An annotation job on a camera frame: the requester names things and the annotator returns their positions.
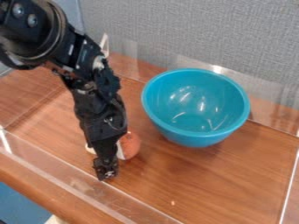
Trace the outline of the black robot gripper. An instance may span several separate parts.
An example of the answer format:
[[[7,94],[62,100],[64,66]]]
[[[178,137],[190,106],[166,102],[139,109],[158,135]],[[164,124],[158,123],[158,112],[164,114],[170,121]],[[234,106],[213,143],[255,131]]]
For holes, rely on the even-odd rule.
[[[94,169],[104,181],[118,175],[118,141],[127,133],[127,112],[120,95],[106,101],[98,94],[74,94],[75,115],[87,139],[96,152]]]

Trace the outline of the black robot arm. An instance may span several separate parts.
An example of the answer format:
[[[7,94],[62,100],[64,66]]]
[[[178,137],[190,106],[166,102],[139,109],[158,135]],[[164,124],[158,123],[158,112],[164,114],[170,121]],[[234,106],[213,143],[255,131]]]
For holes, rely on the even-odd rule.
[[[98,155],[98,179],[114,178],[118,142],[127,133],[120,80],[102,47],[75,29],[52,0],[0,0],[0,62],[18,70],[47,67],[60,76],[87,146]]]

